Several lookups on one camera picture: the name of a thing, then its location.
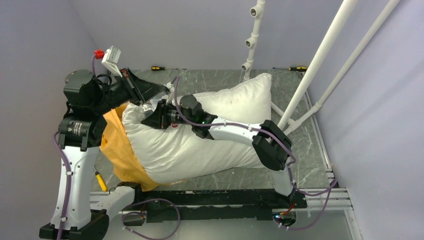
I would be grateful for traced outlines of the yellow pillowcase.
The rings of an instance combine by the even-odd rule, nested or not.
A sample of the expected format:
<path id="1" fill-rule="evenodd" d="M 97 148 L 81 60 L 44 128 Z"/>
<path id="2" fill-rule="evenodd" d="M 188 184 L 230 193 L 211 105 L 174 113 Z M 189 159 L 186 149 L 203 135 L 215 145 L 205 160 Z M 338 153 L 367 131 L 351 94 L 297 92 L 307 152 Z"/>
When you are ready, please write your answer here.
<path id="1" fill-rule="evenodd" d="M 141 185 L 144 192 L 152 191 L 160 184 L 153 181 L 137 159 L 122 124 L 127 103 L 103 115 L 106 127 L 102 133 L 100 151 L 112 163 L 115 175 L 122 182 Z"/>

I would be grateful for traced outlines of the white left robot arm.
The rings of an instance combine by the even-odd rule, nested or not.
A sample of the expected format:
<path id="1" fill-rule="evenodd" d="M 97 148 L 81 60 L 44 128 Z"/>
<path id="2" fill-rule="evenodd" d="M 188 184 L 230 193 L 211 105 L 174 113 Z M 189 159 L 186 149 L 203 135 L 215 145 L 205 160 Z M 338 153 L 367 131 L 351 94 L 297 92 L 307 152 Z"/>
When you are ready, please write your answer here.
<path id="1" fill-rule="evenodd" d="M 73 71 L 66 76 L 63 92 L 67 111 L 53 137 L 62 161 L 58 197 L 54 214 L 40 228 L 39 237 L 101 240 L 120 211 L 126 207 L 137 210 L 144 203 L 141 185 L 124 182 L 91 205 L 91 180 L 107 126 L 104 115 L 126 102 L 144 104 L 170 90 L 124 68 L 115 82 L 106 83 L 90 70 Z"/>

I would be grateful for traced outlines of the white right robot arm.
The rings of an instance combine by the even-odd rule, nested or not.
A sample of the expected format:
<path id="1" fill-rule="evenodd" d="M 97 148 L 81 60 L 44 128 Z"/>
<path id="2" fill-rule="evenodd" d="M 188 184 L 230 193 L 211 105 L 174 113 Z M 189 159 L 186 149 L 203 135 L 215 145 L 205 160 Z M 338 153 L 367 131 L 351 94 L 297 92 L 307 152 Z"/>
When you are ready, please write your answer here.
<path id="1" fill-rule="evenodd" d="M 185 95 L 174 103 L 159 100 L 155 110 L 141 123 L 160 130 L 172 124 L 186 124 L 199 138 L 252 146 L 262 165 L 272 170 L 276 203 L 282 208 L 294 205 L 296 184 L 289 170 L 294 160 L 292 142 L 273 121 L 229 121 L 205 111 L 194 95 Z"/>

